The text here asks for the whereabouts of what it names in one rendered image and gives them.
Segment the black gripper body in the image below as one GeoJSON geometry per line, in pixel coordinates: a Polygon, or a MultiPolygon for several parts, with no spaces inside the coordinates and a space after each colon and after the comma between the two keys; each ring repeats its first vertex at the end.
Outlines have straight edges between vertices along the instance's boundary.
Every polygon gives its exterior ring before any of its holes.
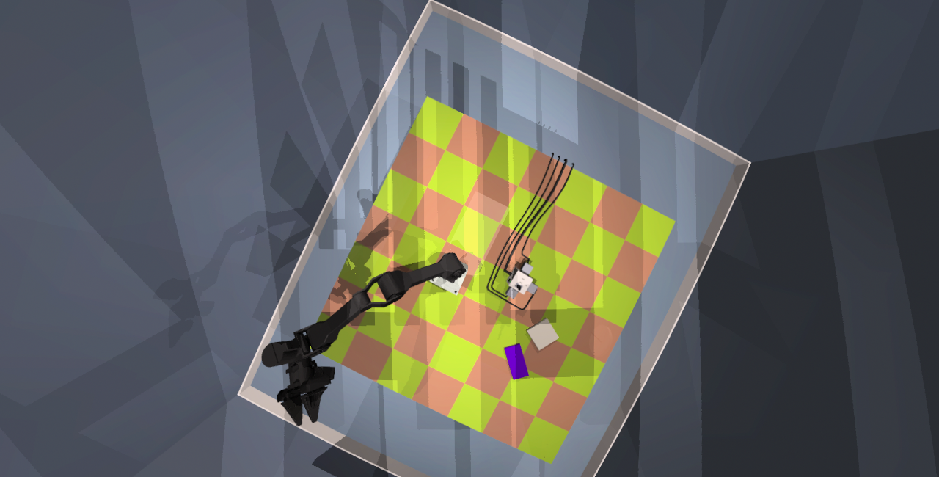
{"type": "Polygon", "coordinates": [[[278,392],[277,403],[288,402],[303,393],[314,393],[314,391],[324,389],[325,385],[331,384],[331,376],[328,374],[314,377],[314,364],[315,361],[312,359],[294,361],[294,363],[288,364],[289,369],[285,372],[289,373],[291,384],[288,389],[278,392]]]}

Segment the purple rectangular block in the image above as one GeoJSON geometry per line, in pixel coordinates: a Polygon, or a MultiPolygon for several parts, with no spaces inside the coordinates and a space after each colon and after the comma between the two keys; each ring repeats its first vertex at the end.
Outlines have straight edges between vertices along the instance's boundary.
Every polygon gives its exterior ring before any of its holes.
{"type": "Polygon", "coordinates": [[[529,376],[520,343],[514,344],[514,346],[507,346],[504,350],[514,380],[529,376]]]}

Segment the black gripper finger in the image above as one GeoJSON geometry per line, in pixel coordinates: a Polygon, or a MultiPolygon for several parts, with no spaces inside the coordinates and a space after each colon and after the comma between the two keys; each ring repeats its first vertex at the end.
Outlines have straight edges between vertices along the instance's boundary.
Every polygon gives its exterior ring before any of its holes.
{"type": "Polygon", "coordinates": [[[288,414],[291,415],[291,419],[294,420],[296,426],[302,425],[303,412],[301,396],[298,396],[294,399],[292,398],[288,402],[282,402],[281,406],[284,406],[286,411],[288,411],[288,414]]]}
{"type": "Polygon", "coordinates": [[[319,413],[318,408],[320,406],[320,398],[322,394],[324,393],[324,391],[326,390],[326,387],[324,389],[319,389],[318,391],[314,391],[314,393],[308,393],[305,396],[301,396],[303,406],[305,407],[307,414],[309,415],[309,418],[312,421],[312,423],[318,421],[318,413],[319,413]]]}

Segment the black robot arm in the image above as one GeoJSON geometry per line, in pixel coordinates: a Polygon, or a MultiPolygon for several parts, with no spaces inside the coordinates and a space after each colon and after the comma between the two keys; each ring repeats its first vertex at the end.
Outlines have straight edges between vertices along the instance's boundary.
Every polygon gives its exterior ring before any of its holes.
{"type": "Polygon", "coordinates": [[[422,269],[408,273],[399,270],[385,271],[385,273],[372,277],[365,289],[352,294],[352,299],[346,305],[339,307],[339,310],[333,313],[328,320],[310,324],[304,329],[296,331],[294,340],[290,342],[268,344],[262,352],[263,365],[270,368],[318,356],[318,354],[328,351],[331,344],[337,340],[341,329],[370,307],[388,307],[395,301],[402,299],[409,288],[416,284],[428,282],[435,279],[435,277],[442,277],[443,280],[455,283],[455,280],[465,274],[465,271],[465,267],[456,254],[449,252],[444,254],[439,262],[429,264],[429,266],[422,269]],[[386,299],[385,302],[369,299],[367,292],[374,283],[379,284],[380,291],[386,299]],[[303,336],[303,332],[306,332],[307,335],[303,336]],[[313,352],[310,352],[310,346],[313,352]]]}

